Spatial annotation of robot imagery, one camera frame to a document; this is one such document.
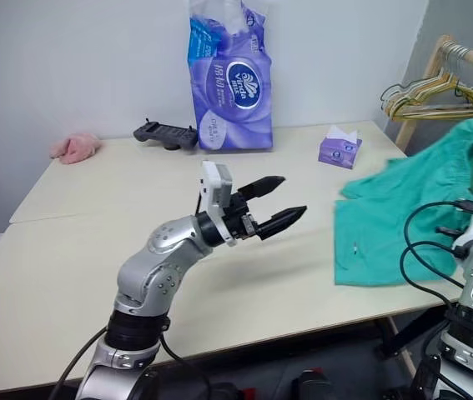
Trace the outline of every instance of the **vinda logo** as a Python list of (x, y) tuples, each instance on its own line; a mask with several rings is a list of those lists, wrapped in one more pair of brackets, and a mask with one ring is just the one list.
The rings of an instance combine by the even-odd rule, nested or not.
[(260, 98), (260, 82), (253, 69), (244, 62), (232, 62), (227, 68), (227, 82), (238, 108), (253, 108)]

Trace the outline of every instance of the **green cloth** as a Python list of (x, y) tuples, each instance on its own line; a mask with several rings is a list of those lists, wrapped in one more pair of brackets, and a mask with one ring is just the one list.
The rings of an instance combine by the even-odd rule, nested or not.
[[(335, 283), (378, 286), (404, 283), (400, 255), (406, 247), (405, 220), (420, 205), (473, 200), (473, 119), (455, 125), (441, 140), (414, 157), (393, 159), (383, 172), (349, 182), (336, 202)], [(453, 240), (435, 228), (464, 228), (470, 214), (452, 206), (430, 207), (410, 224), (410, 240), (432, 240), (450, 246)], [(420, 246), (418, 253), (446, 274), (455, 261), (436, 247)], [(439, 279), (412, 255), (405, 270), (414, 280)]]

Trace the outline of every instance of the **table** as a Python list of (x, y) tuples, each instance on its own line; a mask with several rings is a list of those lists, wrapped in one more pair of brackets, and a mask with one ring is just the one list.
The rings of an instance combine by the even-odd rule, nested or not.
[[(372, 122), (343, 128), (358, 128), (364, 141), (352, 171), (316, 161), (327, 127), (279, 129), (274, 152), (208, 155), (229, 166), (235, 187), (267, 174), (287, 177), (273, 193), (250, 202), (259, 221), (286, 207), (309, 209), (282, 234), (218, 247), (190, 269), (169, 314), (167, 339), (177, 354), (212, 353), (439, 302), (407, 286), (334, 285), (332, 212), (338, 191), (401, 156)], [(53, 162), (14, 215), (25, 222), (3, 235), (0, 390), (56, 381), (108, 321), (120, 265), (160, 223), (194, 210), (203, 153), (179, 155), (127, 139), (107, 144), (107, 155), (131, 154), (126, 167), (105, 152), (86, 166)], [(133, 166), (140, 173), (128, 175)], [(69, 184), (76, 190), (69, 191)], [(105, 188), (108, 196), (101, 197)], [(427, 286), (449, 298), (458, 294), (447, 283)], [(90, 357), (91, 352), (71, 378), (83, 375)], [(168, 359), (161, 351), (156, 362)]]

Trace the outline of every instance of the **purple tissue box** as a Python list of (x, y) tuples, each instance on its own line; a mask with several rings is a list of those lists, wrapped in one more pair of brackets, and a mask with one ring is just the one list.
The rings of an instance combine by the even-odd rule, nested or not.
[(318, 160), (323, 163), (353, 169), (356, 153), (362, 144), (362, 139), (357, 139), (356, 144), (344, 139), (329, 139), (326, 137), (320, 145)]

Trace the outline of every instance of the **pink cloth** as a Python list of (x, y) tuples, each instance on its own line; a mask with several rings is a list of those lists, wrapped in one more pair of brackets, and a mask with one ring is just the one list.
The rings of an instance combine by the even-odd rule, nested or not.
[(74, 133), (51, 146), (51, 158), (60, 157), (62, 164), (78, 163), (92, 157), (101, 141), (92, 133)]

